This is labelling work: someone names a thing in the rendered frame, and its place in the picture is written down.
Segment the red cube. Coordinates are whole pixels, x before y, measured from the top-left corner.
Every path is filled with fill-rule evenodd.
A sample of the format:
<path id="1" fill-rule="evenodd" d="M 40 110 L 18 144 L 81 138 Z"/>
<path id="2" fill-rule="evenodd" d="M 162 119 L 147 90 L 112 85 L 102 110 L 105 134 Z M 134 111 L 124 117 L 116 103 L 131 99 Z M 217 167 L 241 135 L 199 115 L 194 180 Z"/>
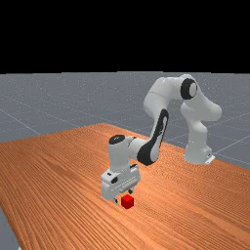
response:
<path id="1" fill-rule="evenodd" d="M 121 197 L 121 206 L 125 209 L 130 209 L 134 206 L 134 198 L 130 194 Z"/>

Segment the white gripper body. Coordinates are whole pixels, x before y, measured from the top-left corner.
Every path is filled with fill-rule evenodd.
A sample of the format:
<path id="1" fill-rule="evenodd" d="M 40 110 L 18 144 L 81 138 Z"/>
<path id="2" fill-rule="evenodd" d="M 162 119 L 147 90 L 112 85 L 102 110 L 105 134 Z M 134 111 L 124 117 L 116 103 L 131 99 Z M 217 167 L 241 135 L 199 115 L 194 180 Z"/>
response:
<path id="1" fill-rule="evenodd" d="M 128 170 L 121 172 L 112 172 L 107 169 L 102 175 L 102 197 L 106 200 L 113 199 L 117 194 L 128 191 L 141 180 L 139 166 L 133 164 Z"/>

